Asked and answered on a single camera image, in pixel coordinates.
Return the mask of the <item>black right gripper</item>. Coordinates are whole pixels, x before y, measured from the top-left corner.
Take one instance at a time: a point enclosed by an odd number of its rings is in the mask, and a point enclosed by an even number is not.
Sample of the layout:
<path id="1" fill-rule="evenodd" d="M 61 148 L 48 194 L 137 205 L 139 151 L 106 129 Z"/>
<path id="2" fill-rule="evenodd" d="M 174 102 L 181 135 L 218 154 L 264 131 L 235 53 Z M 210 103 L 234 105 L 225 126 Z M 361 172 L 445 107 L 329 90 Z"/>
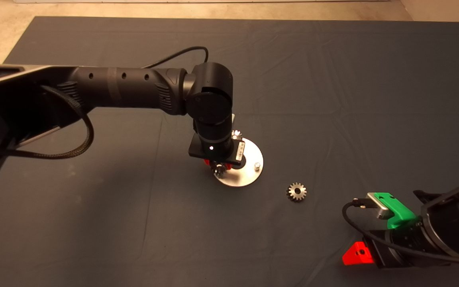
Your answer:
<path id="1" fill-rule="evenodd" d="M 363 242 L 353 243 L 343 254 L 345 266 L 372 265 L 378 268 L 400 268 L 400 257 L 394 249 L 364 236 Z"/>

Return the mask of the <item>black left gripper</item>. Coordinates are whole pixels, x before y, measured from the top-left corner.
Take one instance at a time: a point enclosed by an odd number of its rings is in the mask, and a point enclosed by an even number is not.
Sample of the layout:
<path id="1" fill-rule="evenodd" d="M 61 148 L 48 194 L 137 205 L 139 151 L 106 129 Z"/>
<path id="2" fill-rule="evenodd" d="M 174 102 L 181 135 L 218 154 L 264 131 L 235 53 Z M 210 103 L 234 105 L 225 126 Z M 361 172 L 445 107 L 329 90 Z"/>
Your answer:
<path id="1" fill-rule="evenodd" d="M 245 142 L 233 139 L 229 133 L 215 137 L 196 133 L 190 142 L 189 155 L 204 160 L 206 165 L 213 162 L 231 170 L 231 165 L 241 164 L 244 149 Z"/>

